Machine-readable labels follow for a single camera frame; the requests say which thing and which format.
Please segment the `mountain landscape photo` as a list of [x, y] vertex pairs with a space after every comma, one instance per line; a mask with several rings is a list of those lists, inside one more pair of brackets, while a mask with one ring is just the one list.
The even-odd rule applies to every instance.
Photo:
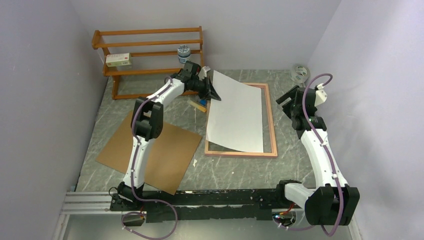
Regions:
[[221, 100], [210, 101], [206, 140], [240, 152], [263, 153], [261, 89], [216, 70], [212, 85]]

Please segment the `pink picture frame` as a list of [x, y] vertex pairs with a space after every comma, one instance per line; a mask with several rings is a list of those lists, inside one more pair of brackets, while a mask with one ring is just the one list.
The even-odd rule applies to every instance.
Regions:
[[244, 82], [245, 85], [260, 88], [263, 90], [265, 105], [266, 105], [266, 115], [268, 122], [269, 130], [269, 139], [270, 139], [270, 148], [271, 152], [241, 152], [241, 151], [215, 151], [210, 150], [210, 142], [204, 140], [204, 154], [206, 156], [216, 156], [216, 157], [225, 157], [225, 158], [265, 158], [265, 159], [275, 159], [278, 157], [278, 148], [275, 134], [274, 118], [271, 106], [271, 97], [270, 89], [267, 83], [252, 83]]

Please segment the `brown backing board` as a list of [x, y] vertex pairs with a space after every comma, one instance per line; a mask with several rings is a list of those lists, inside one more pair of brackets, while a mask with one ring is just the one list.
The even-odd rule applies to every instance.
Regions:
[[[133, 148], [132, 115], [130, 111], [96, 158], [97, 162], [123, 174], [127, 171]], [[174, 195], [201, 139], [197, 133], [165, 122], [148, 157], [145, 183]]]

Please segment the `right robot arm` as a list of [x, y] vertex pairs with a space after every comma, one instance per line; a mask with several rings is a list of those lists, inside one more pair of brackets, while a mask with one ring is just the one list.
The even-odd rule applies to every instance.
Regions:
[[275, 193], [275, 202], [282, 208], [291, 203], [304, 210], [313, 226], [347, 226], [360, 199], [359, 190], [349, 186], [332, 153], [327, 126], [316, 115], [317, 106], [327, 95], [323, 90], [295, 86], [276, 102], [291, 120], [292, 128], [308, 154], [315, 176], [315, 189], [306, 188], [296, 180], [282, 180]]

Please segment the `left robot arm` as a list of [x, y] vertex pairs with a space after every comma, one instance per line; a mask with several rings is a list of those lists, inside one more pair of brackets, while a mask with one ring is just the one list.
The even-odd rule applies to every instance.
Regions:
[[155, 93], [136, 99], [130, 123], [130, 160], [117, 187], [117, 195], [130, 210], [142, 206], [147, 161], [155, 140], [162, 133], [165, 107], [186, 91], [197, 92], [202, 100], [221, 100], [208, 76], [209, 71], [208, 66], [187, 61], [178, 72], [167, 76], [164, 85]]

